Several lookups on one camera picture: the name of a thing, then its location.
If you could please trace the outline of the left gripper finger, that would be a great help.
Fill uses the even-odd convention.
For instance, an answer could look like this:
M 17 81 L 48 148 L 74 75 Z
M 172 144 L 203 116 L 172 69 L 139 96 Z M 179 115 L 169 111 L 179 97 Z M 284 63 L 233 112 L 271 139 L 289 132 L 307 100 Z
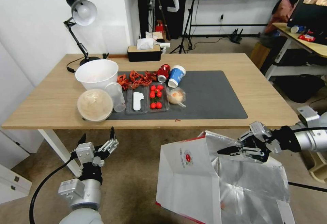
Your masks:
M 117 148 L 119 142 L 116 138 L 114 127 L 111 127 L 110 138 L 102 146 L 95 147 L 95 153 L 93 158 L 93 166 L 103 167 L 104 160 L 108 158 Z
M 86 134 L 84 133 L 82 135 L 82 137 L 78 140 L 77 142 L 77 146 L 72 150 L 72 151 L 76 151 L 76 150 L 80 150 L 81 148 L 84 147 L 84 143 L 86 143 Z

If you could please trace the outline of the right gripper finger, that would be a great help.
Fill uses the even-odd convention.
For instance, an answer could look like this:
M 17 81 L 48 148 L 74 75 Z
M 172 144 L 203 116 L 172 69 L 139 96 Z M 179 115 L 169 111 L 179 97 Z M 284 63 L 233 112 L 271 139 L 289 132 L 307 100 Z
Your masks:
M 258 163 L 265 163 L 269 158 L 269 149 L 250 147 L 227 147 L 217 151 L 220 155 L 242 156 Z
M 249 130 L 240 136 L 236 145 L 230 148 L 232 150 L 256 150 L 258 148 L 256 139 L 253 132 Z

